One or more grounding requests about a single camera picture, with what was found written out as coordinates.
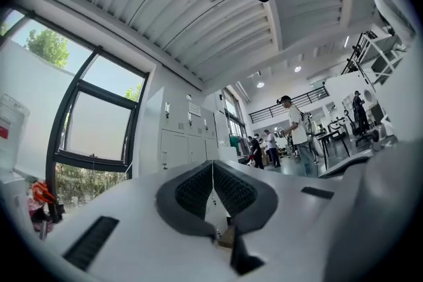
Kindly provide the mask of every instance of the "door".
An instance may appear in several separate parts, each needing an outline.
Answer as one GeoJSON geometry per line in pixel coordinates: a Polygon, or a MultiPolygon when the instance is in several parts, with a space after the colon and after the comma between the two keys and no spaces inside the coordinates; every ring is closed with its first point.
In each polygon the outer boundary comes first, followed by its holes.
{"type": "Polygon", "coordinates": [[[204,162],[207,160],[206,142],[202,137],[188,136],[189,162],[204,162]]]}
{"type": "Polygon", "coordinates": [[[202,122],[204,127],[204,137],[216,139],[216,124],[214,114],[208,110],[203,110],[202,122]]]}
{"type": "Polygon", "coordinates": [[[206,154],[208,160],[219,160],[216,139],[206,139],[206,154]]]}
{"type": "Polygon", "coordinates": [[[188,144],[183,134],[161,132],[160,168],[169,169],[188,163],[188,144]]]}
{"type": "Polygon", "coordinates": [[[189,115],[188,111],[186,112],[186,128],[185,132],[189,135],[194,135],[197,137],[203,136],[203,126],[201,125],[202,119],[200,116],[194,114],[189,115]]]}
{"type": "Polygon", "coordinates": [[[161,128],[186,133],[189,127],[187,100],[181,95],[165,91],[161,104],[161,128]]]}

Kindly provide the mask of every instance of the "label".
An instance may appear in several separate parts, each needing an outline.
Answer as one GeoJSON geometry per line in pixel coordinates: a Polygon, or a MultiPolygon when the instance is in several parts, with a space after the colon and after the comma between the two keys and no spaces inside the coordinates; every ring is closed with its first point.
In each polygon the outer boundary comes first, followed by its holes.
{"type": "Polygon", "coordinates": [[[11,128],[11,123],[7,120],[0,118],[0,137],[4,139],[9,138],[9,130],[11,128]]]}
{"type": "Polygon", "coordinates": [[[193,104],[191,101],[188,103],[188,111],[195,116],[201,117],[201,108],[198,105],[193,104]]]}

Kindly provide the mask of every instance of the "black mesh pad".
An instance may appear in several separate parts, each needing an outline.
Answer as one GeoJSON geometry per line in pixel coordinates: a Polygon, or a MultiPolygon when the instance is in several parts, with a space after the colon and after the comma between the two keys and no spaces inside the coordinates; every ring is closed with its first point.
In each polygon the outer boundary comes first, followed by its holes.
{"type": "Polygon", "coordinates": [[[256,201],[256,189],[220,166],[214,166],[214,189],[232,217],[256,201]]]}
{"type": "Polygon", "coordinates": [[[278,196],[268,184],[221,161],[206,161],[160,187],[160,216],[182,234],[214,238],[214,226],[204,221],[212,180],[238,235],[261,229],[278,206],[278,196]]]}
{"type": "Polygon", "coordinates": [[[186,211],[204,220],[212,189],[212,166],[208,165],[179,184],[175,191],[176,201],[186,211]]]}
{"type": "Polygon", "coordinates": [[[238,235],[261,229],[278,207],[278,195],[268,184],[221,161],[213,164],[214,188],[233,218],[238,235]]]}
{"type": "Polygon", "coordinates": [[[211,192],[212,162],[206,161],[159,188],[157,211],[169,226],[182,234],[214,239],[214,227],[204,221],[211,192]]]}

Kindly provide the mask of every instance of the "plastic container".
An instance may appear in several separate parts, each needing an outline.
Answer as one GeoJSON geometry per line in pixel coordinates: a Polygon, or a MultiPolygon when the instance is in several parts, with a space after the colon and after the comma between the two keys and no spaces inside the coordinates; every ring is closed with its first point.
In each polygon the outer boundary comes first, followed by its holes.
{"type": "Polygon", "coordinates": [[[29,117],[29,109],[4,94],[0,98],[0,169],[12,170],[17,162],[19,144],[29,117]]]}

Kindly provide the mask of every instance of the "green foliage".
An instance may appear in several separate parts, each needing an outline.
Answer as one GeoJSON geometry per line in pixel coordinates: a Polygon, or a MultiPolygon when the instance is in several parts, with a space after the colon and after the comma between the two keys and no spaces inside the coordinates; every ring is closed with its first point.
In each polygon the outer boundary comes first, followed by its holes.
{"type": "Polygon", "coordinates": [[[7,24],[5,22],[2,22],[0,26],[0,36],[4,36],[8,29],[9,27],[7,26],[7,24]]]}
{"type": "Polygon", "coordinates": [[[56,164],[56,190],[58,199],[66,205],[72,204],[72,197],[77,197],[79,203],[94,199],[108,188],[126,179],[125,173],[100,172],[56,164]]]}
{"type": "Polygon", "coordinates": [[[138,96],[139,92],[141,91],[142,85],[142,83],[139,83],[135,91],[132,89],[132,87],[130,87],[130,89],[126,91],[125,98],[130,99],[132,101],[138,101],[138,96]]]}
{"type": "Polygon", "coordinates": [[[67,40],[52,30],[47,29],[39,34],[31,30],[24,47],[53,65],[61,68],[66,66],[69,57],[67,40]]]}

